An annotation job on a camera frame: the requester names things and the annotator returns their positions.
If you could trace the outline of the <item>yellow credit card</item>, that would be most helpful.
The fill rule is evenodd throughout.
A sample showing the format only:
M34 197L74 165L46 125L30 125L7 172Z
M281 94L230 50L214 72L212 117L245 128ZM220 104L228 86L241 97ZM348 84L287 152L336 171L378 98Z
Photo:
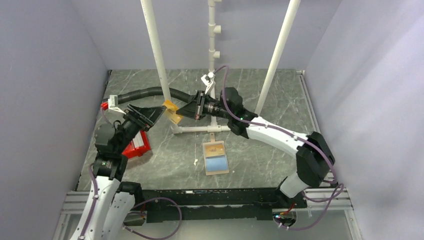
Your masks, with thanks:
M166 107L164 115L175 125L177 125L182 119L183 116L177 114L177 110L179 109L174 103L172 103L169 99L165 100L162 104Z

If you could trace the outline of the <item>white cards stack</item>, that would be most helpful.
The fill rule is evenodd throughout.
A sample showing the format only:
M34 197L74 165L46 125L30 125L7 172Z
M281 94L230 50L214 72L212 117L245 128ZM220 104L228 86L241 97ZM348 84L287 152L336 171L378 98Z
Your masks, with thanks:
M144 131L139 132L133 139L132 145L137 151L149 151L151 149Z

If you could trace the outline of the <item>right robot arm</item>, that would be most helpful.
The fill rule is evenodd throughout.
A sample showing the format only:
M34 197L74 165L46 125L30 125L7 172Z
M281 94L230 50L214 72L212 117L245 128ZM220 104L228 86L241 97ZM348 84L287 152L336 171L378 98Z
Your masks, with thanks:
M333 170L335 158L321 133L299 133L270 123L246 109L234 87L222 90L220 99L198 91L176 113L195 120L207 115L227 119L227 126L235 135L263 142L294 157L296 172L276 189L275 200L282 208L289 207L305 189L319 187Z

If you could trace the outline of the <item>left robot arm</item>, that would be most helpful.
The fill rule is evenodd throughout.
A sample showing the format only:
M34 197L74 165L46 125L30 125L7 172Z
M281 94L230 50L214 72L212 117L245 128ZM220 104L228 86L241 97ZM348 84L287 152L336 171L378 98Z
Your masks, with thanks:
M125 148L141 131L152 128L166 107L129 104L123 122L102 124L94 131L97 154L89 167L91 187L72 240L112 240L131 210L144 203L139 183L123 181L128 158Z

